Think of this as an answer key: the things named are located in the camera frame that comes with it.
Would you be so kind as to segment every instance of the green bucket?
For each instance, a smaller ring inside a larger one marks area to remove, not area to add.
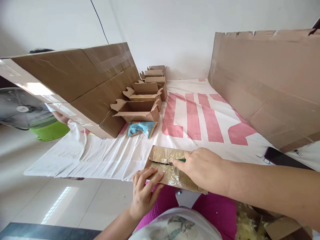
[[[44,127],[32,127],[29,130],[38,136],[38,140],[44,142],[63,137],[70,131],[67,124],[63,124],[59,121]]]

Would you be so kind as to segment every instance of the tiled floor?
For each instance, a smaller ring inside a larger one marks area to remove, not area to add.
[[[0,231],[10,222],[103,230],[130,205],[131,182],[24,176],[57,141],[0,126]],[[182,191],[177,199],[191,207],[198,196]]]

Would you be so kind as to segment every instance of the white sheet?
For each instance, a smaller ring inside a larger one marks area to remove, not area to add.
[[[167,89],[168,100],[162,102],[151,139],[142,134],[126,138],[122,133],[116,139],[101,140],[73,122],[70,132],[24,174],[130,181],[144,168],[152,145],[189,151],[205,147],[232,161],[266,164],[256,155],[272,145],[244,122],[207,79],[168,81]],[[302,158],[289,155],[319,171],[318,146],[302,148]]]

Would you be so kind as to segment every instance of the white wall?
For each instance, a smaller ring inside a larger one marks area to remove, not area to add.
[[[208,76],[214,33],[311,28],[319,0],[93,0],[109,43],[127,41],[139,71]],[[106,44],[90,0],[0,0],[0,56]]]
[[[93,2],[114,19],[103,1]],[[105,17],[101,21],[109,43],[121,42],[115,21]],[[25,54],[35,48],[60,50],[103,44],[107,41],[90,0],[0,1],[0,56]]]
[[[318,0],[111,0],[111,5],[138,70],[167,65],[171,79],[208,77],[216,31],[312,28],[320,17]]]

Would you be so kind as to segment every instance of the cable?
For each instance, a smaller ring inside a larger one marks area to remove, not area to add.
[[[92,6],[93,6],[94,11],[95,11],[95,12],[96,12],[96,14],[97,14],[98,19],[99,19],[99,22],[100,22],[100,25],[101,25],[101,28],[102,28],[102,31],[103,31],[104,37],[106,38],[107,43],[109,44],[108,39],[107,39],[107,37],[106,37],[106,34],[104,33],[103,26],[102,26],[102,23],[101,23],[101,21],[100,21],[100,18],[99,18],[99,15],[98,15],[98,13],[97,13],[97,10],[96,10],[96,8],[95,8],[95,7],[94,7],[94,5],[93,5],[92,0],[90,0],[90,1],[91,1],[91,3],[92,3]]]

